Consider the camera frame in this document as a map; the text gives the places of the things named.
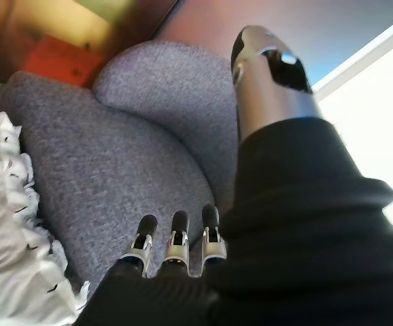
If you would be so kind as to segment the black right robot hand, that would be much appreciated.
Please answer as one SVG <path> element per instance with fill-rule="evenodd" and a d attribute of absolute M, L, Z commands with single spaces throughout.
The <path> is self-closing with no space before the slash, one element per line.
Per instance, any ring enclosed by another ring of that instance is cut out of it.
<path fill-rule="evenodd" d="M 233 206 L 203 209 L 202 275 L 184 212 L 144 278 L 156 220 L 98 286 L 78 325 L 393 325 L 393 190 L 362 176 L 318 111 L 301 61 L 261 26 L 231 55 L 239 148 Z"/>

